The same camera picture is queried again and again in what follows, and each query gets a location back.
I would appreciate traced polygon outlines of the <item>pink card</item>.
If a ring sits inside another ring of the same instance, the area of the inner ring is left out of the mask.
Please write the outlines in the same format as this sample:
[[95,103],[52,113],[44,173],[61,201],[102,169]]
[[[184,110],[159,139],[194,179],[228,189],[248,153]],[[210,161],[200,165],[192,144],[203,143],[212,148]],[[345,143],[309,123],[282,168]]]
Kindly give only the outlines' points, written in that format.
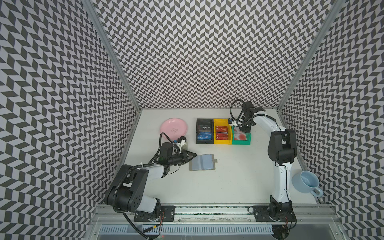
[[239,127],[234,127],[234,140],[235,141],[246,141],[247,134],[242,132]]

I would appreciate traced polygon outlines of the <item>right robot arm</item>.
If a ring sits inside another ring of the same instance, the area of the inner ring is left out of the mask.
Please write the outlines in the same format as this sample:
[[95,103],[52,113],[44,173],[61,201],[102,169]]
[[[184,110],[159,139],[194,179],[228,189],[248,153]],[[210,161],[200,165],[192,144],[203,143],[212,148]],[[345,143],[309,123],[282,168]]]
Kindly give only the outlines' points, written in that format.
[[286,129],[277,120],[265,113],[263,108],[255,107],[251,102],[241,100],[242,110],[233,119],[233,124],[241,131],[249,133],[251,127],[259,126],[270,136],[268,156],[274,164],[274,190],[265,211],[273,222],[295,222],[293,202],[290,197],[290,175],[297,156],[296,133]]

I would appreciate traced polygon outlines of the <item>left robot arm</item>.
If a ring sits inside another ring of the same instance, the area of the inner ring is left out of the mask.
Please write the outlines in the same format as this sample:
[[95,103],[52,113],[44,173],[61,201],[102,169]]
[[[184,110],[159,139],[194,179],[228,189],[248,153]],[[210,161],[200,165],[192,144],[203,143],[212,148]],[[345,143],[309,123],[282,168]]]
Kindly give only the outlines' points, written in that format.
[[148,181],[158,180],[169,174],[171,167],[181,167],[197,157],[196,153],[183,150],[175,143],[163,143],[147,164],[123,165],[110,187],[104,203],[116,213],[134,213],[145,222],[154,222],[163,215],[161,200],[144,194]]

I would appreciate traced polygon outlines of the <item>grey card holder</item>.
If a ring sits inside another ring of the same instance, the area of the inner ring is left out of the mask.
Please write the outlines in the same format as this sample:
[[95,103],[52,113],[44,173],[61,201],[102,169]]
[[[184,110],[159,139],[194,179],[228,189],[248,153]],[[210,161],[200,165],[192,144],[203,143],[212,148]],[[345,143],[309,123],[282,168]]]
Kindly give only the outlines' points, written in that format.
[[217,162],[213,154],[197,155],[189,162],[190,171],[215,170]]

